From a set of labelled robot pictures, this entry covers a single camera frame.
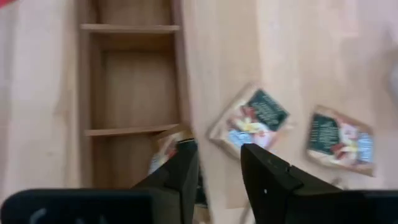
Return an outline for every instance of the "green label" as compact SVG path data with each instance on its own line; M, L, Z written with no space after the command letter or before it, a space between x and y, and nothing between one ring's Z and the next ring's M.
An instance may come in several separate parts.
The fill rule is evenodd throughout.
M309 149L332 155L331 147L339 142L337 122L333 118L315 114L312 119Z
M268 94L261 90L254 94L248 105L254 108L256 118L266 124L271 131L277 131L289 115Z

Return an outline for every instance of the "shelf board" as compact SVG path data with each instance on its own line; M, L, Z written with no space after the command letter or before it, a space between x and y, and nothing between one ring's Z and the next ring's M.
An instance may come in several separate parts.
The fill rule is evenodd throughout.
M180 26L120 26L111 24L81 24L80 28L88 32L100 34L172 34L180 30Z
M167 131L176 127L177 124L158 125L158 126L143 126L134 128L116 128L116 129L91 129L86 130L86 136L120 136L127 134L145 134Z

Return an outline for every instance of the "wooden floor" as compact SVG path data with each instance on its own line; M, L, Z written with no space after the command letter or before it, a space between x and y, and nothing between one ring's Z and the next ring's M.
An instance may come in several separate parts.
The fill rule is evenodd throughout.
M72 7L62 2L35 1L34 7L19 2L12 82L3 87L8 98L0 102L0 110L8 111L0 113L1 121L8 120L0 127L6 127L0 156L7 158L0 165L2 197L29 187L79 186L76 88L67 66L74 65L74 54L66 50L74 45L75 27ZM280 157L327 181L341 177L352 189L398 188L398 99L388 89L398 63L397 12L393 0L184 1L193 128L213 223L241 223L246 195L239 164L206 133L253 80L261 80L295 120L295 128L275 145ZM31 29L41 23L42 30ZM304 158L316 104L374 128L376 177L326 169Z

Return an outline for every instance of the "black object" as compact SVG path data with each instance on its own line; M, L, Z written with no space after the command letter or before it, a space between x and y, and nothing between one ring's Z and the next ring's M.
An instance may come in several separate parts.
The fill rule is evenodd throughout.
M195 141L131 190L28 190L8 198L2 224L192 223L198 183Z
M398 191L343 191L255 144L241 165L257 224L398 223Z

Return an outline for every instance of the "seed packet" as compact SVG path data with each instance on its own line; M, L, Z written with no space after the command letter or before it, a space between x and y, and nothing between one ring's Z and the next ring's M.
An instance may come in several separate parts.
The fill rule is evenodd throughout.
M368 125L317 106L310 125L307 154L320 164L373 176L373 139Z
M209 138L240 159L241 146L269 150L290 123L289 113L259 85L250 84L209 132Z
M152 158L149 174L156 171L158 168L160 168L163 164L165 164L170 158L172 158L177 153L178 142L180 141L184 141L185 143L187 141L195 142L191 129L184 124L179 124L178 126L168 131L160 133L155 137L154 140L158 148L158 151L154 154ZM208 210L208 203L205 192L206 192L205 183L203 181L202 171L199 166L197 196L193 212L193 219L195 223L210 222L210 213Z

